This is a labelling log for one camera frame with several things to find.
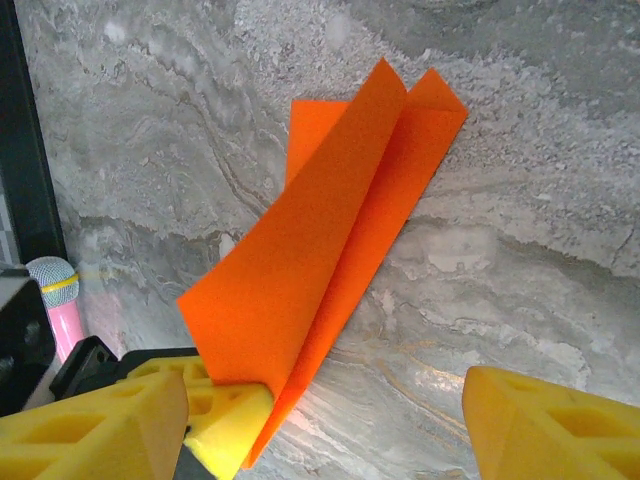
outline microphone mesh head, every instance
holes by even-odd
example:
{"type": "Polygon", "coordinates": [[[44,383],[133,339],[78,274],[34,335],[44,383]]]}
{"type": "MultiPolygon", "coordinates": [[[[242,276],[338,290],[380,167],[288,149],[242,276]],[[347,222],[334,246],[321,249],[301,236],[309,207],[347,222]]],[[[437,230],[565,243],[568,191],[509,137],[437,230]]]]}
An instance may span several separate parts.
{"type": "MultiPolygon", "coordinates": [[[[69,262],[58,257],[36,258],[27,263],[27,269],[41,289],[68,280],[75,274],[69,262]]],[[[42,298],[47,308],[55,308],[75,300],[79,292],[80,284],[75,280],[70,285],[43,293],[42,298]]]]}

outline pink microphone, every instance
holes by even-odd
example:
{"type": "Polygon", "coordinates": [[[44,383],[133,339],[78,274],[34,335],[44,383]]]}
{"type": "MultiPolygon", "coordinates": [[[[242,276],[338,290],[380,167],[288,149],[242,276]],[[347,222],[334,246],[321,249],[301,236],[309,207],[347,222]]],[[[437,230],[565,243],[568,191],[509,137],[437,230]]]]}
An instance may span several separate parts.
{"type": "Polygon", "coordinates": [[[27,263],[27,269],[40,285],[56,339],[56,353],[64,363],[75,344],[85,337],[76,305],[80,291],[78,274],[58,257],[37,258],[27,263]]]}

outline black plastic part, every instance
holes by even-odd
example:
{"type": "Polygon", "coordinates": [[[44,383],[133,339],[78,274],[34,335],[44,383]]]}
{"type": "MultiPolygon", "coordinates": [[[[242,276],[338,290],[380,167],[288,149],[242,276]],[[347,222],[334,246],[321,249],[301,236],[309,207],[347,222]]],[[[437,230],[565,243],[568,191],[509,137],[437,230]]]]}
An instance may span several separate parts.
{"type": "MultiPolygon", "coordinates": [[[[86,342],[87,339],[76,344],[76,349],[82,349],[81,344],[86,342]]],[[[168,357],[192,357],[198,355],[198,351],[195,348],[164,348],[157,350],[134,350],[122,357],[122,360],[112,361],[108,360],[99,363],[97,369],[85,372],[77,371],[77,379],[73,380],[73,388],[65,390],[64,396],[61,398],[73,397],[82,393],[92,392],[99,388],[108,387],[113,385],[118,380],[122,380],[127,377],[129,372],[135,370],[143,363],[154,358],[168,358],[168,357]]],[[[71,357],[65,362],[65,367],[69,363],[71,357]]]]}
{"type": "Polygon", "coordinates": [[[100,338],[96,336],[85,338],[75,345],[67,361],[51,382],[49,390],[56,400],[71,397],[82,379],[95,375],[101,365],[115,366],[117,362],[118,357],[100,338]]]}
{"type": "Polygon", "coordinates": [[[0,310],[0,416],[22,410],[56,353],[40,288],[33,279],[1,277],[15,293],[0,310]],[[16,288],[11,282],[18,283],[16,288]]]}
{"type": "Polygon", "coordinates": [[[22,263],[67,259],[12,0],[0,0],[0,174],[22,263]]]}

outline marble wall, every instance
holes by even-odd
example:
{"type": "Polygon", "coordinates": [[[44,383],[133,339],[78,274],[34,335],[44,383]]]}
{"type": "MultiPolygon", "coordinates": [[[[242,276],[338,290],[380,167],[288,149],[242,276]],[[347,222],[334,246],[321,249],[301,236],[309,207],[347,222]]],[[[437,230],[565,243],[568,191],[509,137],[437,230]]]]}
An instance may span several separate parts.
{"type": "Polygon", "coordinates": [[[17,3],[83,313],[119,354],[191,343],[174,300],[282,190],[292,98],[349,98],[384,55],[470,109],[241,478],[477,478],[470,365],[640,404],[635,0],[17,3]]]}

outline orange paper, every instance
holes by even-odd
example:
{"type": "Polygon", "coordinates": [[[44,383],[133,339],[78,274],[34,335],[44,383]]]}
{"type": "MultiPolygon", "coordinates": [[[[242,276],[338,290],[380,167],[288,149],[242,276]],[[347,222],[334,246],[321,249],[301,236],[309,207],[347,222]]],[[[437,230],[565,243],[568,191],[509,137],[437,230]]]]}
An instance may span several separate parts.
{"type": "Polygon", "coordinates": [[[277,399],[248,465],[313,379],[466,116],[434,70],[405,95],[384,60],[350,104],[293,103],[284,193],[178,300],[212,380],[262,382],[277,399]]]}

